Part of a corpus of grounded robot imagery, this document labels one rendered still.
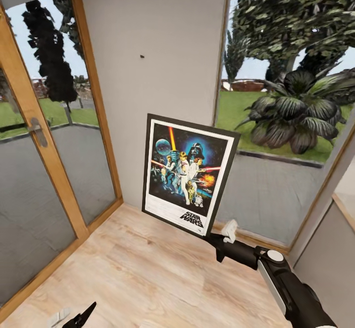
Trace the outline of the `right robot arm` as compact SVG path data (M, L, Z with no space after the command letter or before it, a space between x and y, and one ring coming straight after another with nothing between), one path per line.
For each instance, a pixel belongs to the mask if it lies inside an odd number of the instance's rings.
M216 260L229 257L259 271L284 317L292 328L338 328L323 310L314 290L293 273L284 254L260 245L255 248L238 240L234 234L235 219L230 219L220 231L203 239L216 248ZM265 252L263 254L262 252Z

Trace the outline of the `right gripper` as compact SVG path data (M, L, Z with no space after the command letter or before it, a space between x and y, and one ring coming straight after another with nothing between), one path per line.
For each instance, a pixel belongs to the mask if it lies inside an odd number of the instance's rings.
M243 250L246 244L238 240L235 240L234 243L224 242L224 237L222 234L217 233L211 233L210 237L203 235L203 239L216 248L216 260L218 262L222 262L224 257L229 257L243 263Z

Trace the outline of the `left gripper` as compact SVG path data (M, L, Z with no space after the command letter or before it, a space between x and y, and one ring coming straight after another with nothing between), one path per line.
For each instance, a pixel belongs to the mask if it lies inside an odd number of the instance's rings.
M63 325L62 328L82 328L95 309L96 305L97 303L94 302L83 314L78 314L74 319L71 319L69 322Z

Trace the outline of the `poster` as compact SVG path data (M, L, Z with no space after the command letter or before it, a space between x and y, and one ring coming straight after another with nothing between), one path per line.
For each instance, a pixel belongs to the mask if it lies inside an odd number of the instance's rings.
M142 212L210 237L240 136L148 113Z

